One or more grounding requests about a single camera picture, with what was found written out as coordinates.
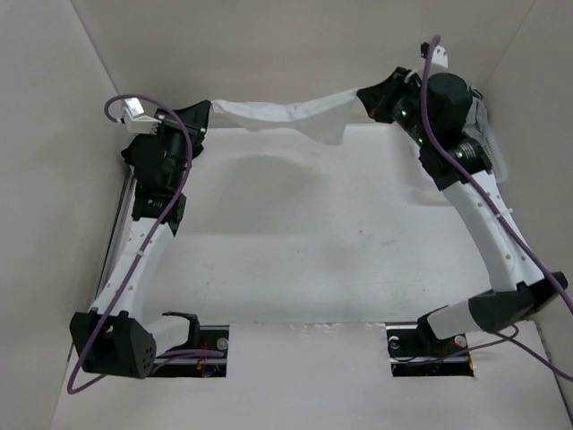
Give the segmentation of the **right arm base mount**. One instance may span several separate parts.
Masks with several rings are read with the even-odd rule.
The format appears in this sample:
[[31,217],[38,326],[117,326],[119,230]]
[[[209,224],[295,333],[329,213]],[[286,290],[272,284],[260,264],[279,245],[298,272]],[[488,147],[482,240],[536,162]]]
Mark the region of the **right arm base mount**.
[[473,377],[465,334],[445,340],[421,341],[417,325],[386,326],[390,370],[394,377]]

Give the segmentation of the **white tank top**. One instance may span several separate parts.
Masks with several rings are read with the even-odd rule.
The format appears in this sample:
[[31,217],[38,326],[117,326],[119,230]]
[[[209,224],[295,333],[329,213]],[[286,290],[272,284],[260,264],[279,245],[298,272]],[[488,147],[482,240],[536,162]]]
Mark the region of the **white tank top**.
[[354,88],[292,104],[216,99],[211,108],[249,132],[289,129],[312,141],[337,146],[344,141],[357,92]]

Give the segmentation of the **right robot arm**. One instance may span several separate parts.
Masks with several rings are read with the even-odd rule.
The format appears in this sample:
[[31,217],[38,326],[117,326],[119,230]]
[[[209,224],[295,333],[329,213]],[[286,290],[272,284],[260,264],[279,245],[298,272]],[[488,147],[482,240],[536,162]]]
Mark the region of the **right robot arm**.
[[478,90],[453,73],[420,77],[399,67],[385,81],[358,90],[357,97],[370,119],[399,125],[418,146],[423,170],[464,222],[490,282],[489,290],[390,334],[392,356],[443,357],[456,337],[502,331],[567,288],[563,273],[541,268],[500,196]]

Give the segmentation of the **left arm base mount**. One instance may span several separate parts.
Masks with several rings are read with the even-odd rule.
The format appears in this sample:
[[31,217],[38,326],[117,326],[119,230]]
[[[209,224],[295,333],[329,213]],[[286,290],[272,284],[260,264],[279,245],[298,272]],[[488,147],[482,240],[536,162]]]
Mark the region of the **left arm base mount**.
[[228,326],[201,326],[187,343],[155,359],[152,378],[225,378],[229,350]]

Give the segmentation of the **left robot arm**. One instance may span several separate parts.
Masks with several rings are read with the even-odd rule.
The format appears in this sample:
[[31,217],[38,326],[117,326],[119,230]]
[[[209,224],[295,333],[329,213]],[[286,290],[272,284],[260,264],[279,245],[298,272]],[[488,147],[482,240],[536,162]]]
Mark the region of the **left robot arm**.
[[118,121],[135,135],[121,152],[135,179],[132,220],[105,286],[89,311],[70,322],[75,372],[144,379],[156,359],[191,357],[200,349],[196,315],[170,311],[153,322],[141,319],[159,260],[183,221],[183,188],[203,151],[210,111],[203,100],[177,110],[159,106],[148,116],[138,97],[123,99]]

